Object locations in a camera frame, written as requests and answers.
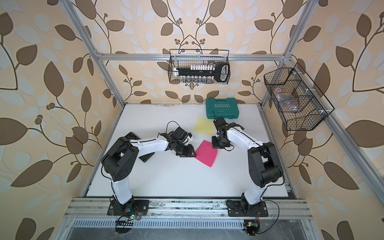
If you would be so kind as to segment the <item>pink square paper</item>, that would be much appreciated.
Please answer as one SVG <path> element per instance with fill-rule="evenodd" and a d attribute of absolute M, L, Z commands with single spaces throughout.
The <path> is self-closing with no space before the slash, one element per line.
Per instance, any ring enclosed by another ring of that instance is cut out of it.
<path fill-rule="evenodd" d="M 217 157 L 218 150 L 214 149 L 212 143 L 206 140 L 196 150 L 196 159 L 208 167 L 212 167 Z"/>

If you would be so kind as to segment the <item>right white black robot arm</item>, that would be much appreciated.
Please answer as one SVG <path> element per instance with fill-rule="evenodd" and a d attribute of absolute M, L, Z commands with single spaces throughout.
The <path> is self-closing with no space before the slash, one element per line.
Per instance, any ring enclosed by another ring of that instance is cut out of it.
<path fill-rule="evenodd" d="M 217 130 L 212 137 L 214 149 L 227 150 L 239 147 L 247 152 L 251 183 L 242 194 L 241 203 L 244 207 L 256 207 L 263 200 L 269 187 L 281 186 L 285 183 L 276 146 L 256 140 L 245 132 L 245 128 L 236 123 L 227 123 L 223 117 L 214 119 Z"/>

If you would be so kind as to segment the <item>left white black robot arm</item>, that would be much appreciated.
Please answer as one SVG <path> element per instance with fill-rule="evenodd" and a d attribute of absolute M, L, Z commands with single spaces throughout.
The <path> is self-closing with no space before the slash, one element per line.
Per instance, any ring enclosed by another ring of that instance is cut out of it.
<path fill-rule="evenodd" d="M 149 139 L 135 139 L 130 134 L 118 138 L 102 158 L 102 173 L 111 181 L 115 200 L 125 205 L 133 199 L 129 175 L 137 158 L 165 151 L 173 151 L 180 158 L 194 158 L 197 155 L 190 144 L 192 139 L 192 134 L 181 127 Z"/>

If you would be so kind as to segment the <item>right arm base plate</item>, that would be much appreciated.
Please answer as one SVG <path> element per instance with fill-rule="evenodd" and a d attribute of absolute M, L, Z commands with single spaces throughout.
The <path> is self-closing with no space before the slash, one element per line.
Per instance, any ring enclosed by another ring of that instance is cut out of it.
<path fill-rule="evenodd" d="M 255 205 L 249 205 L 246 200 L 227 200 L 229 217 L 268 217 L 268 209 L 265 201 Z"/>

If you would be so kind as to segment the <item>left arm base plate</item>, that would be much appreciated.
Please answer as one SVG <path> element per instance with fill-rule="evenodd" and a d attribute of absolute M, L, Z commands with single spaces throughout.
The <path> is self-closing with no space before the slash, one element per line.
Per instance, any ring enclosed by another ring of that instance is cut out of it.
<path fill-rule="evenodd" d="M 146 215 L 149 210 L 149 200 L 131 199 L 124 205 L 120 204 L 116 199 L 110 198 L 110 206 L 108 207 L 108 216 L 136 216 Z"/>

